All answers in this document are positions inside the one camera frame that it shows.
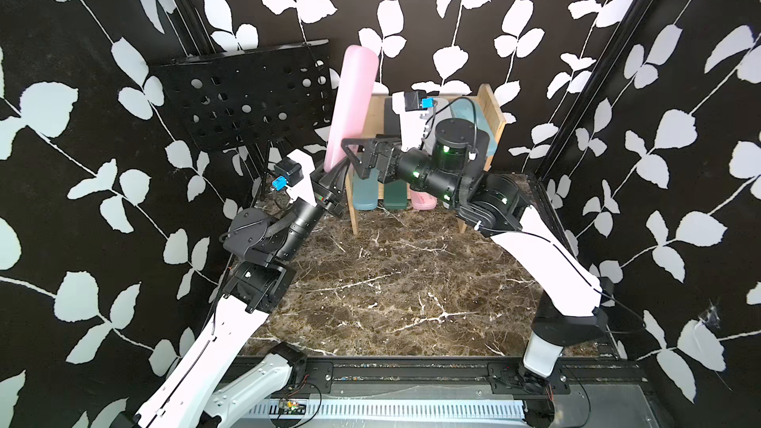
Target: vent grille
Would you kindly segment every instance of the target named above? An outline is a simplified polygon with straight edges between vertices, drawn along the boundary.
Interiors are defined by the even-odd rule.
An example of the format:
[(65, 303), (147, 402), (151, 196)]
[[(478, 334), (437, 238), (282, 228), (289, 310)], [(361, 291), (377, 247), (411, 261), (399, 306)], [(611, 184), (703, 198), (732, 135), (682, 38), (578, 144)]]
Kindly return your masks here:
[[(306, 415), (282, 415), (281, 419), (309, 418), (317, 410), (318, 400), (296, 399), (307, 404)], [(277, 400), (257, 404), (245, 418), (276, 418)], [(315, 419), (321, 420), (394, 420), (500, 422), (524, 419), (520, 400), (323, 400)]]

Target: wooden leg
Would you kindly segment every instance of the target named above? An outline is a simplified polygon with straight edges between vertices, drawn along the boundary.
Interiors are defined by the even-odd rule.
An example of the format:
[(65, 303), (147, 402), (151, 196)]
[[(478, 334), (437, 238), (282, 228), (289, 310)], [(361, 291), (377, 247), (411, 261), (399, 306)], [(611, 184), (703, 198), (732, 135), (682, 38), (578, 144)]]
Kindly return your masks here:
[(357, 222), (357, 211), (354, 209), (354, 192), (352, 190), (352, 170), (346, 173), (346, 204), (348, 205), (348, 215), (352, 219), (352, 233), (359, 235), (359, 223)]

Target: leaf pattern wallpaper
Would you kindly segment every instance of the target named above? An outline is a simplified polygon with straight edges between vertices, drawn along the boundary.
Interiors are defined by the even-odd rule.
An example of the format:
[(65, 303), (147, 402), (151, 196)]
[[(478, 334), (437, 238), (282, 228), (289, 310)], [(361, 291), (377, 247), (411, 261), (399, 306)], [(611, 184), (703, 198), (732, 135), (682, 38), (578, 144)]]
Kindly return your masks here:
[(656, 0), (547, 176), (580, 261), (644, 320), (610, 309), (621, 355), (680, 426), (757, 414), (760, 39), (761, 0)]
[(195, 340), (248, 152), (199, 152), (164, 107), (146, 60), (198, 53), (174, 0), (2, 11), (0, 426), (104, 428)]

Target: cable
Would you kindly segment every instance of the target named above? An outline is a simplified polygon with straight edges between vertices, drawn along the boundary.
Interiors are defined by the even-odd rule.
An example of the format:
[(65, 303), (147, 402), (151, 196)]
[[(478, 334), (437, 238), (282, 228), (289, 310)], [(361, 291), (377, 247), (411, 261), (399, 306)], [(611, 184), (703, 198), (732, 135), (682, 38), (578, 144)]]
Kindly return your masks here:
[(592, 414), (592, 402), (589, 400), (589, 395), (587, 394), (587, 389), (584, 388), (584, 385), (581, 383), (581, 381), (578, 378), (576, 378), (576, 376), (571, 371), (571, 369), (568, 368), (568, 366), (563, 366), (563, 367), (566, 370), (568, 370), (568, 373), (571, 374), (571, 376), (573, 377), (574, 380), (576, 380), (576, 383), (578, 384), (578, 386), (581, 387), (581, 390), (584, 390), (584, 396), (587, 399), (587, 408), (588, 408), (588, 410), (587, 410), (587, 419), (584, 420), (584, 423), (582, 423), (581, 425), (576, 425), (576, 426), (568, 426), (567, 428), (584, 428), (584, 426), (586, 426), (587, 423), (589, 423), (589, 417)]

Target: black wallpaper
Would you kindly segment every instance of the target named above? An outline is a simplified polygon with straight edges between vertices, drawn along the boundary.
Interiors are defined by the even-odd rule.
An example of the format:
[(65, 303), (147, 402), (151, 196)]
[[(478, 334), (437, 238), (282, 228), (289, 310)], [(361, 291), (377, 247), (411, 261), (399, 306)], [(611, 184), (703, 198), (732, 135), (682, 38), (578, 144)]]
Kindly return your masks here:
[[(759, 1), (657, 0), (576, 124), (581, 147), (571, 138), (549, 173), (580, 260), (619, 281), (619, 299), (648, 322), (620, 336), (623, 350), (642, 359), (680, 426), (759, 415)], [(652, 60), (653, 48), (667, 60)], [(657, 74), (638, 67), (641, 56)], [(615, 102), (609, 124), (597, 108), (605, 99)], [(596, 119), (598, 157), (581, 150)], [(639, 327), (611, 312), (617, 330)]]

